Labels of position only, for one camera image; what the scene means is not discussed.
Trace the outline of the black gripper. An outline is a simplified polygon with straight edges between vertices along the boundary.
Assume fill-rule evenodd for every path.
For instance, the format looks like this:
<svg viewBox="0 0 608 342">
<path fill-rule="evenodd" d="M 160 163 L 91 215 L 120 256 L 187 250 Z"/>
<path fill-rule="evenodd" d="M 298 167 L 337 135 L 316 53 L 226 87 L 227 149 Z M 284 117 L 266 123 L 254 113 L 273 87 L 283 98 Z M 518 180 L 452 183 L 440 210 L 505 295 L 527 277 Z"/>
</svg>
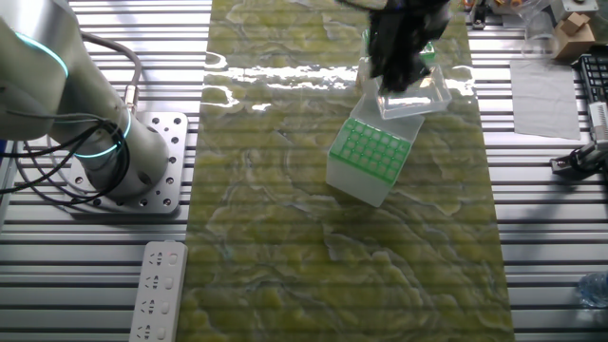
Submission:
<svg viewBox="0 0 608 342">
<path fill-rule="evenodd" d="M 449 7 L 448 0 L 387 1 L 370 11 L 369 56 L 382 90 L 405 92 L 426 76 L 420 53 L 443 34 Z M 406 71 L 400 84 L 399 71 Z"/>
</svg>

